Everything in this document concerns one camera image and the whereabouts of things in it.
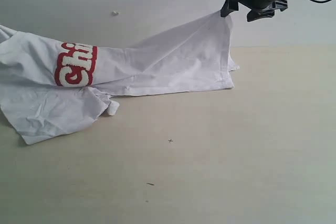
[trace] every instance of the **beige tabletop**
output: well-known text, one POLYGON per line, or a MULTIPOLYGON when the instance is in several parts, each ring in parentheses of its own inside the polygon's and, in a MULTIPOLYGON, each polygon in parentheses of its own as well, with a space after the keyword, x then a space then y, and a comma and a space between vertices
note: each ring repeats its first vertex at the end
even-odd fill
POLYGON ((335 223, 336 46, 232 56, 232 90, 118 98, 32 146, 1 115, 0 223, 335 223))

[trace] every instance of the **wrinkled fabric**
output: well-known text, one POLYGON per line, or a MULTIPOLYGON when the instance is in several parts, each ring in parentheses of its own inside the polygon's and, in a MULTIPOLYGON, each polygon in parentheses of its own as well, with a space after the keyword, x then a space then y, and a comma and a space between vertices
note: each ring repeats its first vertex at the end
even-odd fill
POLYGON ((233 88, 231 29, 230 17, 216 12, 121 49, 0 25, 0 108, 33 144, 114 115, 113 96, 233 88))

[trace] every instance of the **printed logo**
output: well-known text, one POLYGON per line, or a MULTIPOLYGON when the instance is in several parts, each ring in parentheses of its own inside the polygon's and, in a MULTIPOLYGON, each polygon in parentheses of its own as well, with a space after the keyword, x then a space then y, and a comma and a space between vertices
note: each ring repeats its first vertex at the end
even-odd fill
POLYGON ((57 58, 56 84, 64 87, 91 85, 98 48, 74 43, 63 43, 61 46, 66 51, 60 53, 57 58))

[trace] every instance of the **white t-shirt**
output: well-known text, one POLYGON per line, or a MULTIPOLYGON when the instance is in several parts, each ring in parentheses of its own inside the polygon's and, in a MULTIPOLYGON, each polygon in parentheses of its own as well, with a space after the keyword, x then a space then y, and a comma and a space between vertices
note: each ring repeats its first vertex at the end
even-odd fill
POLYGON ((0 108, 33 144, 114 115, 112 96, 232 88, 231 26, 216 12, 120 49, 0 25, 0 108))

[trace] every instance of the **white backdrop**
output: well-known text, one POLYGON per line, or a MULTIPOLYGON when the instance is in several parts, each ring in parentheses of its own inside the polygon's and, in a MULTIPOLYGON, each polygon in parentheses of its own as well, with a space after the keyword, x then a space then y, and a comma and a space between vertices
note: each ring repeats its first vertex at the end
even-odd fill
MULTIPOLYGON (((336 1, 288 0, 273 19, 233 14, 233 46, 333 44, 336 1)), ((223 0, 0 0, 0 23, 59 40, 125 47, 220 9, 223 0), (120 15, 112 17, 112 11, 120 15)))

